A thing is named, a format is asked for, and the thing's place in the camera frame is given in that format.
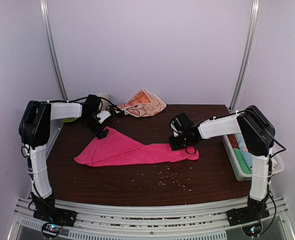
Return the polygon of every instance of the white plastic basket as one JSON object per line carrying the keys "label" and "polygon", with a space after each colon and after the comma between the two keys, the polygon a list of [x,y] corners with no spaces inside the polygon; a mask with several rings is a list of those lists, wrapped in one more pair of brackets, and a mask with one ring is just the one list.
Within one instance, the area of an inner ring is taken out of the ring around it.
{"label": "white plastic basket", "polygon": [[[223,141],[225,150],[227,152],[229,161],[231,162],[236,179],[238,181],[251,180],[252,174],[246,174],[242,171],[241,166],[239,164],[236,154],[234,153],[233,147],[230,143],[228,136],[224,135],[222,137],[222,141]],[[278,158],[278,156],[274,156],[272,160],[275,162],[273,164],[273,173],[272,174],[274,175],[274,174],[278,174],[280,172],[283,172],[284,165],[283,165],[281,158],[280,157]]]}

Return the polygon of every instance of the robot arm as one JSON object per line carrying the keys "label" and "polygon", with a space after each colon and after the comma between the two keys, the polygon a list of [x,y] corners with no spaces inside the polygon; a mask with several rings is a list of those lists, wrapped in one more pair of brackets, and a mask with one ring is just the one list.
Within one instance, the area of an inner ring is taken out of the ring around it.
{"label": "robot arm", "polygon": [[223,117],[212,117],[194,124],[185,113],[170,121],[173,136],[169,137],[172,150],[195,146],[202,140],[217,136],[242,134],[252,156],[252,182],[247,208],[239,216],[231,213],[230,220],[240,218],[230,225],[256,221],[259,216],[268,216],[265,211],[268,185],[272,175],[272,147],[275,129],[263,113],[254,105],[246,110]]}
{"label": "robot arm", "polygon": [[50,138],[51,121],[67,118],[81,118],[98,139],[107,136],[108,130],[102,124],[111,113],[99,111],[101,99],[89,95],[85,102],[30,101],[19,125],[19,134],[24,144],[22,150],[27,158],[27,170],[31,178],[31,196],[36,211],[34,217],[73,226],[76,213],[55,208],[55,198],[49,183],[46,149]]}

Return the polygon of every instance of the ventilation grille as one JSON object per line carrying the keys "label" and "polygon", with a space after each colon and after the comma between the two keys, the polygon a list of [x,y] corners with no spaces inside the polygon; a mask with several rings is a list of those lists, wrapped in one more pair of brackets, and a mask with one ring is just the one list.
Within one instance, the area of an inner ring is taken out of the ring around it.
{"label": "ventilation grille", "polygon": [[[115,237],[106,237],[106,236],[98,236],[91,233],[80,233],[77,231],[70,230],[68,237],[73,240],[139,240],[145,239],[144,237],[140,238],[115,238]],[[225,231],[217,232],[217,233],[209,233],[209,234],[200,234],[199,236],[194,237],[182,237],[182,238],[169,238],[169,237],[158,237],[158,240],[227,240],[227,234]]]}
{"label": "ventilation grille", "polygon": [[33,221],[33,220],[29,220],[29,219],[22,219],[21,225],[28,227],[30,229],[35,229],[35,230],[41,230],[41,224]]}

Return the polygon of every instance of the folded pink fabric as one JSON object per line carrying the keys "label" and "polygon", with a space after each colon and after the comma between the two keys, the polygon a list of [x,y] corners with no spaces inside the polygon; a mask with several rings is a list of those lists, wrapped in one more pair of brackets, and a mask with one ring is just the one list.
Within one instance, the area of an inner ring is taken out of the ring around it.
{"label": "folded pink fabric", "polygon": [[107,137],[94,138],[83,152],[74,158],[78,164],[91,167],[120,166],[134,164],[157,164],[178,162],[181,160],[198,160],[199,152],[188,154],[184,149],[172,151],[169,144],[155,143],[144,145],[128,136],[109,128]]}

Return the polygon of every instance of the white wall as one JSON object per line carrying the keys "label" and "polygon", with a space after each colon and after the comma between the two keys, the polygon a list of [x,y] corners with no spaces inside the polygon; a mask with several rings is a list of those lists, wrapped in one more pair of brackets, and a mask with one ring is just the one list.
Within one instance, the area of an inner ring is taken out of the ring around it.
{"label": "white wall", "polygon": [[39,0],[0,0],[0,240],[30,180],[18,127],[29,100],[61,98]]}
{"label": "white wall", "polygon": [[252,0],[51,0],[70,99],[147,88],[168,104],[230,104]]}
{"label": "white wall", "polygon": [[284,195],[295,222],[295,0],[264,0],[250,71],[238,109],[257,105],[274,124],[285,171],[272,188]]}

